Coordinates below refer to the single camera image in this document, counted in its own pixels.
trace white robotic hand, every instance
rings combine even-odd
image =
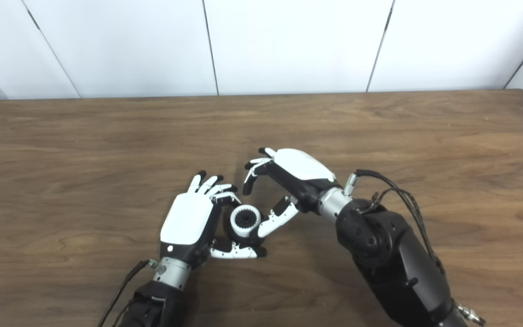
[[[321,198],[325,194],[342,190],[334,173],[303,151],[260,148],[259,152],[267,155],[267,158],[253,159],[245,165],[249,172],[243,183],[243,195],[251,194],[258,176],[268,175],[289,191],[292,197],[282,198],[259,225],[251,225],[251,222],[243,221],[239,215],[232,215],[230,222],[224,223],[224,228],[231,240],[242,246],[259,246],[265,236],[287,223],[299,211],[322,214]]]
[[[222,208],[238,207],[237,188],[232,184],[216,183],[223,176],[212,176],[203,184],[206,172],[202,170],[186,193],[177,195],[160,231],[161,258],[175,259],[195,269],[211,255],[214,258],[255,258],[264,256],[257,248],[239,248],[225,240],[214,240]]]
[[[253,159],[245,165],[249,173],[243,182],[243,195],[251,194],[257,177],[267,174],[297,199],[300,211],[319,214],[320,195],[331,188],[341,188],[333,172],[303,151],[260,148],[259,152],[268,158]]]

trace cable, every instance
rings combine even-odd
[[[131,281],[131,279],[133,279],[133,277],[135,275],[137,275],[137,273],[139,271],[141,271],[144,267],[146,267],[148,265],[148,263],[151,262],[150,260],[143,260],[143,261],[140,261],[139,263],[137,263],[137,265],[128,273],[128,275],[126,275],[126,277],[124,278],[124,281],[122,281],[122,284],[120,284],[120,287],[118,288],[118,290],[116,291],[116,294],[114,295],[114,297],[112,298],[112,301],[110,301],[110,304],[108,305],[108,308],[106,308],[106,311],[104,311],[104,314],[102,315],[102,318],[100,318],[100,321],[98,322],[98,325],[96,325],[96,327],[102,327],[102,325],[104,325],[104,321],[106,321],[106,318],[108,317],[108,314],[110,314],[110,311],[112,311],[112,308],[114,307],[114,305],[116,304],[116,301],[118,301],[118,298],[120,297],[120,294],[122,294],[122,291],[124,290],[124,288],[126,287],[126,284],[128,284],[128,282]]]
[[[423,221],[423,214],[421,213],[421,209],[419,207],[419,204],[417,203],[417,200],[415,200],[415,197],[403,190],[402,188],[399,188],[397,184],[395,184],[392,180],[388,179],[383,174],[380,174],[378,172],[375,172],[373,170],[365,170],[365,169],[357,169],[355,171],[355,175],[358,177],[360,176],[370,176],[373,178],[377,178],[379,180],[382,180],[386,184],[390,186],[390,188],[384,190],[380,195],[378,193],[375,193],[372,196],[371,206],[360,213],[368,213],[369,211],[375,209],[380,205],[380,202],[382,201],[382,198],[390,191],[395,191],[399,197],[403,200],[405,203],[405,206],[407,209],[409,209],[409,212],[413,216],[413,219],[415,220],[415,223],[417,224],[417,228],[419,228],[419,232],[421,234],[421,238],[423,238],[423,242],[425,243],[425,247],[427,248],[427,252],[429,253],[429,256],[431,259],[434,260],[436,263],[438,269],[440,269],[442,274],[445,274],[445,269],[442,265],[441,260],[439,259],[438,255],[434,252],[431,243],[429,241],[429,237],[427,236],[427,229],[425,228],[425,222]]]
[[[122,317],[122,315],[124,314],[124,311],[126,311],[130,306],[132,306],[136,302],[139,302],[139,301],[145,300],[145,299],[146,298],[138,297],[138,298],[133,298],[132,300],[130,300],[126,304],[126,306],[124,306],[124,308],[122,308],[122,310],[120,310],[120,312],[118,313],[118,316],[116,316],[116,319],[114,320],[114,323],[112,324],[112,327],[116,327],[116,324],[118,324],[118,321],[120,320],[120,317]]]

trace robotic hand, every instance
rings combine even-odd
[[[199,172],[187,192],[175,198],[160,231],[160,262],[139,262],[125,278],[98,327],[104,324],[125,285],[143,267],[150,267],[156,273],[152,281],[134,292],[118,315],[117,321],[123,315],[120,327],[178,327],[187,312],[183,287],[191,270],[203,265],[209,257],[234,259],[265,255],[263,248],[239,247],[228,240],[216,242],[214,234],[222,208],[226,205],[238,207],[241,202],[234,194],[235,186],[216,185],[223,176],[212,176],[201,184],[205,176],[205,171]]]
[[[449,284],[427,238],[423,217],[413,195],[385,176],[357,170],[343,188],[334,174],[316,159],[296,149],[274,151],[261,148],[267,158],[245,165],[243,195],[249,195],[260,175],[270,176],[290,192],[274,208],[272,219],[251,231],[249,239],[263,237],[291,219],[298,211],[312,211],[336,224],[338,242],[350,251],[353,261],[391,319],[404,327],[466,327],[464,319],[485,326],[473,310],[451,298]],[[360,176],[386,182],[390,188],[366,199],[351,196]],[[415,218],[425,248],[405,218],[380,205],[382,197],[395,191]]]

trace wooden table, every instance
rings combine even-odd
[[[454,298],[523,327],[518,90],[0,101],[0,326],[95,326],[128,270],[158,256],[193,174],[241,186],[261,146],[307,151],[342,181],[379,170],[414,193]],[[383,187],[361,180],[356,195]],[[242,199],[267,212],[283,194],[260,178]],[[188,327],[395,325],[325,219],[299,215],[265,245],[267,258],[192,274]]]

